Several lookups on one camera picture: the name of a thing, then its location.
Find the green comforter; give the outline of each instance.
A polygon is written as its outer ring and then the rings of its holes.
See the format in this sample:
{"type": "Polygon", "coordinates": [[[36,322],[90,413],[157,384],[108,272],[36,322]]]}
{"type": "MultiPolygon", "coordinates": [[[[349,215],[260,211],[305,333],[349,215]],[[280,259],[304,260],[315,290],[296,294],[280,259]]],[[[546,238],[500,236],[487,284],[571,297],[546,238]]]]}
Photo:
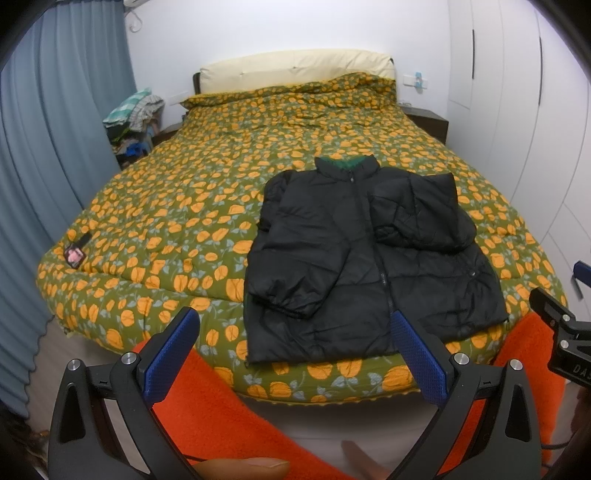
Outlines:
{"type": "Polygon", "coordinates": [[[362,73],[329,82],[200,95],[182,129],[115,176],[45,254],[37,284],[62,325],[116,352],[162,331],[191,305],[202,317],[196,345],[235,391],[272,401],[358,401],[415,388],[399,355],[334,364],[251,366],[242,320],[246,254],[265,182],[286,168],[314,168],[373,154],[420,174],[450,171],[476,242],[501,279],[509,321],[447,347],[490,361],[528,311],[532,288],[566,303],[523,218],[494,187],[397,106],[395,82],[362,73]],[[79,270],[63,248],[93,233],[79,270]]]}

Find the metal screw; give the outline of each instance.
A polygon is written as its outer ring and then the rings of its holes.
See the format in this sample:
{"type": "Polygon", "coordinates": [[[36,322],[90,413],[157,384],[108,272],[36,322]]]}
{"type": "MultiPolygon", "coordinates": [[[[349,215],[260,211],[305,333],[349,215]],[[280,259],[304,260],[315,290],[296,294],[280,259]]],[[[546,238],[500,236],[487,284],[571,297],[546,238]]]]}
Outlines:
{"type": "Polygon", "coordinates": [[[133,353],[133,352],[127,352],[127,353],[124,353],[123,355],[121,355],[121,361],[125,365],[131,365],[137,359],[138,359],[138,356],[135,353],[133,353]]]}
{"type": "Polygon", "coordinates": [[[459,352],[453,356],[453,359],[456,361],[458,365],[466,365],[470,361],[470,357],[468,357],[465,353],[459,352]]]}
{"type": "Polygon", "coordinates": [[[78,370],[80,368],[81,364],[82,363],[77,358],[75,358],[74,360],[70,360],[68,362],[68,370],[71,370],[71,371],[78,370]]]}
{"type": "Polygon", "coordinates": [[[511,368],[513,370],[523,370],[523,364],[519,360],[517,360],[516,358],[511,360],[509,362],[509,365],[511,366],[511,368]]]}

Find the jacket collar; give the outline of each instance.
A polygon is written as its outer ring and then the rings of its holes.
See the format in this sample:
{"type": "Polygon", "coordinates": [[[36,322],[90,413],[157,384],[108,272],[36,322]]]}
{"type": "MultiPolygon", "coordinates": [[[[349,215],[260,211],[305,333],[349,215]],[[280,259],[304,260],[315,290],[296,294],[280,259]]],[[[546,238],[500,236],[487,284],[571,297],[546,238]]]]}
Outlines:
{"type": "Polygon", "coordinates": [[[373,155],[363,157],[363,160],[351,168],[343,168],[343,166],[339,166],[339,163],[341,163],[339,160],[331,160],[329,158],[316,157],[314,162],[316,163],[316,170],[322,173],[322,175],[343,181],[350,181],[351,175],[353,175],[355,180],[366,179],[376,173],[380,168],[378,161],[373,155]]]}

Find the blue curtain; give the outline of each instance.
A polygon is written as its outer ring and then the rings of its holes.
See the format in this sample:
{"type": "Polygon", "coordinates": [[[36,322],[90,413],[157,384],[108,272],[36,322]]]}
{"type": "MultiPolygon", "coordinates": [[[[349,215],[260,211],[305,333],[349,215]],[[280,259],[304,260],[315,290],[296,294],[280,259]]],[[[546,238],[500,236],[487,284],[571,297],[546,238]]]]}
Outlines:
{"type": "Polygon", "coordinates": [[[51,316],[37,265],[119,170],[102,119],[134,92],[116,0],[56,4],[0,72],[0,400],[25,417],[51,316]]]}

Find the bedside table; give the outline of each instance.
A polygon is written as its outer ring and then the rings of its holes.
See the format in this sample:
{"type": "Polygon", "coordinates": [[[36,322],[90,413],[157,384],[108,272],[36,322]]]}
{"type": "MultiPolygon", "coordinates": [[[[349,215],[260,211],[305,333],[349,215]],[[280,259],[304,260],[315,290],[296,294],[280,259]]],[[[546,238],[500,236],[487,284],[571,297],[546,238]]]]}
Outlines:
{"type": "Polygon", "coordinates": [[[412,106],[401,107],[402,111],[409,117],[418,127],[422,128],[434,138],[437,138],[445,145],[447,141],[447,129],[449,122],[436,113],[423,108],[415,108],[412,106]]]}
{"type": "Polygon", "coordinates": [[[158,135],[152,137],[152,145],[160,145],[162,142],[170,140],[170,138],[172,138],[182,126],[183,123],[180,122],[179,124],[170,125],[170,127],[166,127],[164,130],[161,130],[158,135]]]}

